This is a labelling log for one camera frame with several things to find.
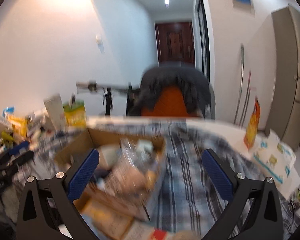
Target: table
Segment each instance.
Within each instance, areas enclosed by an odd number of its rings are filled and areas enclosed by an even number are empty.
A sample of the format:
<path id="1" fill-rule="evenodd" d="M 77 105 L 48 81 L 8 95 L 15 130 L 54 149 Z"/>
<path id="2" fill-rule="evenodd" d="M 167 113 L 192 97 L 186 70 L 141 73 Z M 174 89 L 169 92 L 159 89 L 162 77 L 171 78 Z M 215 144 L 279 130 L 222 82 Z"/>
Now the table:
<path id="1" fill-rule="evenodd" d="M 87 125 L 89 127 L 94 127 L 96 124 L 145 124 L 151 123 L 154 120 L 160 120 L 161 122 L 166 121 L 166 118 L 145 118 L 145 117 L 106 117 L 106 116 L 91 116 L 88 118 Z M 215 133 L 218 136 L 224 138 L 229 142 L 231 147 L 239 152 L 244 158 L 251 160 L 252 153 L 256 150 L 258 145 L 262 140 L 261 135 L 257 135 L 255 146 L 250 150 L 247 149 L 243 142 L 243 137 L 245 135 L 245 129 L 240 128 L 239 126 L 234 126 L 230 123 L 215 121 L 215 120 L 205 120 L 198 118 L 188 118 L 186 119 L 188 127 L 202 129 L 211 133 Z M 278 191 L 288 199 L 293 190 L 300 184 L 300 177 L 293 167 L 291 169 L 290 175 L 282 185 L 277 185 Z"/>

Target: screw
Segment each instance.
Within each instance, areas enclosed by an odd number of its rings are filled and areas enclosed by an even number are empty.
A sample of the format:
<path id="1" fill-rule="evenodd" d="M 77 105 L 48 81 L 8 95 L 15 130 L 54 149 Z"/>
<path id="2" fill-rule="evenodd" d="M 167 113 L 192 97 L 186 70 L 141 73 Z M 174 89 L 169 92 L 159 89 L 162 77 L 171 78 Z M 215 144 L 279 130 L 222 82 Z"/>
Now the screw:
<path id="1" fill-rule="evenodd" d="M 266 181 L 267 181 L 268 183 L 273 183 L 273 179 L 272 179 L 271 177 L 267 177 L 267 178 L 266 178 Z"/>
<path id="2" fill-rule="evenodd" d="M 57 178 L 57 179 L 61 179 L 61 178 L 63 178 L 64 175 L 65 175 L 65 174 L 64 174 L 63 172 L 58 172 L 58 173 L 56 174 L 56 178 Z"/>
<path id="3" fill-rule="evenodd" d="M 34 177 L 33 176 L 30 176 L 28 179 L 27 179 L 28 182 L 32 182 L 34 181 Z"/>
<path id="4" fill-rule="evenodd" d="M 245 178 L 246 178 L 246 175 L 245 175 L 243 172 L 239 172 L 239 173 L 237 174 L 237 177 L 238 177 L 239 179 L 245 179 Z"/>

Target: wall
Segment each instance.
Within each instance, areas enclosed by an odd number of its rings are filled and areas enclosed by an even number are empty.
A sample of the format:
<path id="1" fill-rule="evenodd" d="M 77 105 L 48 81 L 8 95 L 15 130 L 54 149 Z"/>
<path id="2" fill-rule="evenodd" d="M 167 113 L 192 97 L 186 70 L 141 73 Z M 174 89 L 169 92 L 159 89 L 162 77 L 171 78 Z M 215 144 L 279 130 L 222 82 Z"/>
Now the wall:
<path id="1" fill-rule="evenodd" d="M 157 61 L 154 22 L 135 0 L 5 0 L 0 7 L 0 111 L 27 114 L 54 93 L 66 101 L 77 81 L 138 85 Z M 102 96 L 79 97 L 88 114 L 105 110 Z M 125 103 L 114 95 L 113 114 L 125 114 Z"/>
<path id="2" fill-rule="evenodd" d="M 203 0 L 208 21 L 211 66 L 214 67 L 216 118 L 233 122 L 239 95 L 241 77 L 240 44 L 245 47 L 245 75 L 242 107 L 251 70 L 251 86 L 256 90 L 261 105 L 259 128 L 263 129 L 269 115 L 276 70 L 276 48 L 271 12 L 295 0 L 252 0 L 255 14 L 233 8 L 232 0 Z M 246 119 L 248 122 L 254 100 L 250 100 Z"/>
<path id="3" fill-rule="evenodd" d="M 163 23 L 163 22 L 188 22 L 192 21 L 192 14 L 191 11 L 187 12 L 166 12 L 166 13 L 155 13 L 152 16 L 152 19 L 156 23 Z"/>

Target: snack bag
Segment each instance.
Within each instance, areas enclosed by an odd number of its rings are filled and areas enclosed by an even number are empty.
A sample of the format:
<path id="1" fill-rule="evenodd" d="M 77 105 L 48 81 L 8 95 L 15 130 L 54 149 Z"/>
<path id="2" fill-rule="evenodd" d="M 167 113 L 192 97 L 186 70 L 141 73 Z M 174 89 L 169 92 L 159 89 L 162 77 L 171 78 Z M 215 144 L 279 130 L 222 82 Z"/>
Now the snack bag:
<path id="1" fill-rule="evenodd" d="M 258 98 L 256 97 L 256 101 L 254 103 L 254 110 L 250 118 L 250 122 L 247 127 L 246 135 L 243 138 L 244 144 L 250 149 L 254 141 L 256 139 L 258 133 L 258 125 L 260 119 L 260 104 L 258 102 Z"/>

